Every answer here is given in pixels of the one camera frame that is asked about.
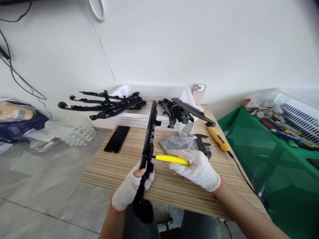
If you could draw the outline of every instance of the gray tile floor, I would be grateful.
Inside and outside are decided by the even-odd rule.
[[[78,179],[109,133],[99,128],[87,147],[61,143],[38,153],[18,143],[0,156],[0,238],[98,238],[113,192]],[[170,216],[169,228],[180,227],[182,209],[153,207],[156,221]],[[235,223],[228,224],[233,238],[245,238]],[[222,238],[230,238],[224,224],[220,228]]]

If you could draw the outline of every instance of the blue bag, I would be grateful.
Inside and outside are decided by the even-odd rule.
[[[15,101],[7,102],[15,105],[28,105]],[[47,120],[47,117],[42,115],[39,111],[36,111],[33,117],[29,120],[0,122],[0,142],[16,143],[18,141],[28,141],[25,137],[23,137],[23,134],[33,128],[36,130],[44,128],[45,122],[47,122]]]

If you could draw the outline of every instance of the white plastic basket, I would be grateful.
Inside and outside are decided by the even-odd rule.
[[[288,125],[319,144],[319,89],[281,89],[274,100]]]
[[[183,102],[189,103],[191,106],[196,107],[190,89],[185,86],[127,84],[120,86],[110,95],[119,97],[125,95],[128,97],[137,91],[140,92],[140,97],[146,101],[146,105],[142,106],[140,110],[126,110],[117,116],[109,118],[110,121],[122,126],[147,128],[153,100],[158,102],[164,98],[170,100],[171,98],[177,97]],[[158,105],[157,111],[158,113],[156,119],[162,121],[162,124],[161,126],[156,126],[156,130],[180,132],[184,128],[185,124],[182,124],[178,121],[174,125],[174,128],[167,128],[169,125],[169,118],[167,115],[163,115],[163,107]]]

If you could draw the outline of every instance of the wooden table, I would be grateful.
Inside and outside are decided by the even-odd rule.
[[[202,105],[202,107],[204,108],[205,116],[217,122],[207,105]],[[142,128],[130,129],[119,153],[104,152],[104,148],[116,128],[117,126],[96,153],[93,160],[80,177],[79,182],[115,191],[123,182],[128,172],[141,159],[146,135],[146,129]],[[225,139],[224,133],[218,123],[216,123],[216,129]],[[227,153],[219,148],[210,135],[207,127],[204,125],[203,120],[199,119],[195,122],[191,133],[209,136],[208,138],[203,138],[203,142],[211,143],[210,147],[213,150],[213,155],[209,162],[215,171],[219,173],[223,180],[235,191],[259,209],[264,215],[269,217],[258,197],[242,177],[236,163]],[[154,155],[165,154],[164,149],[159,143],[159,139],[172,135],[177,135],[177,133],[159,130],[155,131]],[[158,164],[154,167],[154,170],[155,179],[149,190],[145,191],[145,199],[201,214],[232,220],[223,205],[216,200],[213,195],[207,193],[204,189],[195,185],[190,180],[175,174],[174,171],[168,168],[167,162],[158,160]]]

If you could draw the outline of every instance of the green table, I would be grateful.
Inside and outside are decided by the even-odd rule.
[[[218,121],[273,222],[291,238],[319,238],[319,170],[244,107]]]

